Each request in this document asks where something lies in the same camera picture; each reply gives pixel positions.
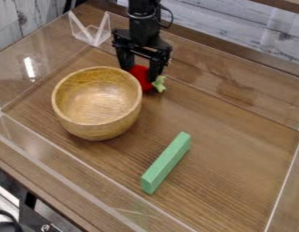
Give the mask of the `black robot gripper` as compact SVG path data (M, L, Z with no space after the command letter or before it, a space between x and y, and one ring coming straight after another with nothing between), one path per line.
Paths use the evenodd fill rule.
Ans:
M119 63L130 71L136 64L136 56L150 60L150 82L155 82L169 65L173 46L161 35L162 13L131 14L130 28L112 30L112 46L115 47Z

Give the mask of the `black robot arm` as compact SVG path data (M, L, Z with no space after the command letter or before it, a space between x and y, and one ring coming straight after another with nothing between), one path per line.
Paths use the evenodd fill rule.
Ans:
M128 0L127 14L130 28L112 30L112 46L122 68L130 71L139 55L150 60L149 81L155 82L163 74L163 69L170 63L174 47L161 36L162 28L170 28L162 24L162 10L173 11L162 4L162 0Z

